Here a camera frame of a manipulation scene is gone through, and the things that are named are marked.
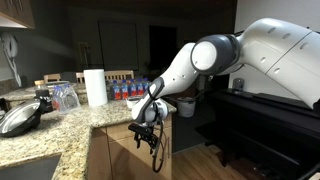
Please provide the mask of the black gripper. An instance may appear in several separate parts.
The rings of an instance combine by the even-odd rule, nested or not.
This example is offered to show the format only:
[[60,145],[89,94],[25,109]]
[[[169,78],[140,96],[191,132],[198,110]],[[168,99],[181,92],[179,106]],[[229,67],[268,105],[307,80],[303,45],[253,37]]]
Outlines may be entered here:
[[140,141],[147,142],[150,146],[150,154],[156,156],[158,153],[158,137],[153,133],[153,129],[150,127],[140,126],[135,123],[131,123],[128,129],[134,132],[134,140],[137,143],[137,149],[140,148]]

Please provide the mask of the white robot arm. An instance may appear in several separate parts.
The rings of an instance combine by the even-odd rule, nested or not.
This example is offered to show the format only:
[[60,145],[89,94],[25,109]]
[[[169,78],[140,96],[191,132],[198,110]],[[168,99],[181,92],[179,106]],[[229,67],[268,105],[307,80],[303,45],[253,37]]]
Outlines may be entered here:
[[215,34],[188,43],[168,69],[148,86],[132,108],[134,122],[128,129],[134,140],[149,144],[157,154],[162,127],[169,110],[165,95],[186,90],[198,75],[219,76],[249,65],[300,98],[314,112],[320,100],[320,34],[273,18],[255,21],[241,35]]

